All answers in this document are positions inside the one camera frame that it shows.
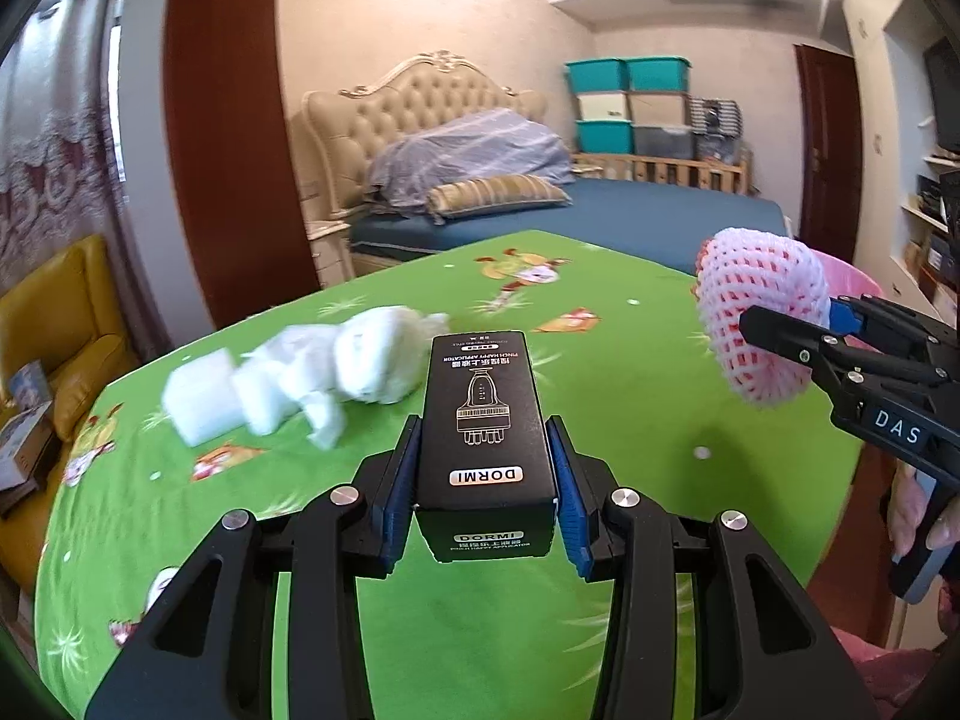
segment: gray blanket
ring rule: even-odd
[[[557,185],[573,181],[559,135],[509,108],[494,108],[391,143],[371,162],[367,192],[394,211],[418,213],[434,187],[517,173]]]

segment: black screen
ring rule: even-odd
[[[937,118],[937,145],[960,151],[960,60],[946,38],[929,49],[923,59]]]

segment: storage bin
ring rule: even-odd
[[[687,127],[690,98],[676,92],[631,92],[630,118],[645,127]]]
[[[690,100],[690,124],[698,135],[743,137],[743,117],[735,100]]]
[[[573,94],[616,92],[627,89],[627,66],[622,59],[581,59],[566,63]]]
[[[587,154],[630,154],[630,119],[577,122],[580,151]]]
[[[577,95],[577,100],[580,101],[580,118],[584,121],[630,118],[624,92],[587,92]]]
[[[661,159],[693,159],[693,130],[690,127],[642,127],[633,124],[634,153]]]
[[[690,63],[682,56],[638,56],[624,62],[636,92],[690,91]]]
[[[722,162],[724,165],[740,164],[740,138],[724,135],[697,135],[697,159],[701,162]]]

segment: curtain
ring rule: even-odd
[[[60,0],[35,13],[0,65],[0,293],[100,233],[134,350],[147,362],[170,341],[131,234],[110,126],[116,4]]]

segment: human hand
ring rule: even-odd
[[[926,495],[917,481],[917,469],[900,461],[896,464],[890,508],[887,509],[887,531],[894,544],[894,557],[903,557],[913,548],[917,528],[925,513]],[[957,541],[960,541],[960,496],[950,501],[930,528],[926,547],[932,552]]]

